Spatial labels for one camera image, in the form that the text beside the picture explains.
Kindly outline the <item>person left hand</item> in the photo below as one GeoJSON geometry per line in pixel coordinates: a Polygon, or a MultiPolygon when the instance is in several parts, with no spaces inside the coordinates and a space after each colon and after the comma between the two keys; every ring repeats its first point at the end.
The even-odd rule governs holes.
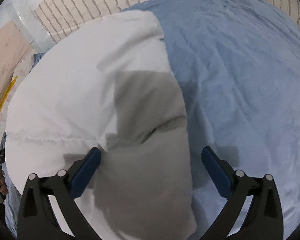
{"type": "Polygon", "coordinates": [[[0,178],[0,192],[5,196],[8,194],[8,188],[7,184],[5,183],[5,173],[3,170],[1,170],[1,178],[0,178]]]}

